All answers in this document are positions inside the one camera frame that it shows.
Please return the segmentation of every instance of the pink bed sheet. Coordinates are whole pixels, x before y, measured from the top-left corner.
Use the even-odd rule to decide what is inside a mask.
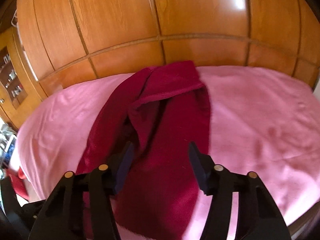
[[[211,100],[209,154],[232,172],[256,171],[289,225],[320,198],[320,103],[306,84],[276,71],[238,66],[197,70]],[[76,171],[100,109],[131,75],[59,91],[23,124],[15,153],[41,199],[66,171]],[[200,238],[210,202],[199,191],[184,240]],[[235,198],[228,239],[234,239],[236,207]],[[124,228],[120,234],[145,239]]]

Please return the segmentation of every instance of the cabinet door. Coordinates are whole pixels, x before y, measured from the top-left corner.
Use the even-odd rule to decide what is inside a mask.
[[[0,58],[0,106],[11,123],[19,128],[41,103],[41,98],[22,65],[13,32],[10,28],[0,34],[0,51],[9,54],[9,57],[5,56],[5,62],[2,62],[3,55]],[[17,77],[12,76],[12,66]]]

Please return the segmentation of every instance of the maroon garment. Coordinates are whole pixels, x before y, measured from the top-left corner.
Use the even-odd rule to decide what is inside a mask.
[[[105,163],[130,139],[136,157],[117,195],[117,223],[153,239],[181,239],[198,194],[188,144],[208,152],[209,122],[208,92],[193,62],[145,68],[101,109],[76,173]]]

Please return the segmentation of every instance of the wooden headboard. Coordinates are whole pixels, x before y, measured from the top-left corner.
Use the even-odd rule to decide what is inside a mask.
[[[305,0],[18,0],[24,49],[47,95],[146,66],[275,69],[315,84],[320,24]]]

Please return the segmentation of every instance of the metal pin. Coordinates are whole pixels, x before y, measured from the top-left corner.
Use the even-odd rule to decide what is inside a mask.
[[[249,175],[249,177],[252,178],[252,179],[255,179],[255,178],[258,177],[258,174],[255,173],[254,171],[250,171],[250,172],[248,173],[248,175]]]
[[[220,165],[220,164],[217,164],[217,165],[215,165],[214,167],[213,167],[216,171],[223,171],[223,166],[222,165]]]
[[[99,171],[105,171],[105,170],[107,170],[108,168],[109,168],[108,165],[106,165],[106,164],[101,164],[98,169],[99,169]]]
[[[67,171],[67,172],[64,174],[64,176],[65,176],[67,179],[69,179],[69,178],[71,178],[71,177],[73,176],[73,172],[72,172],[72,171]]]

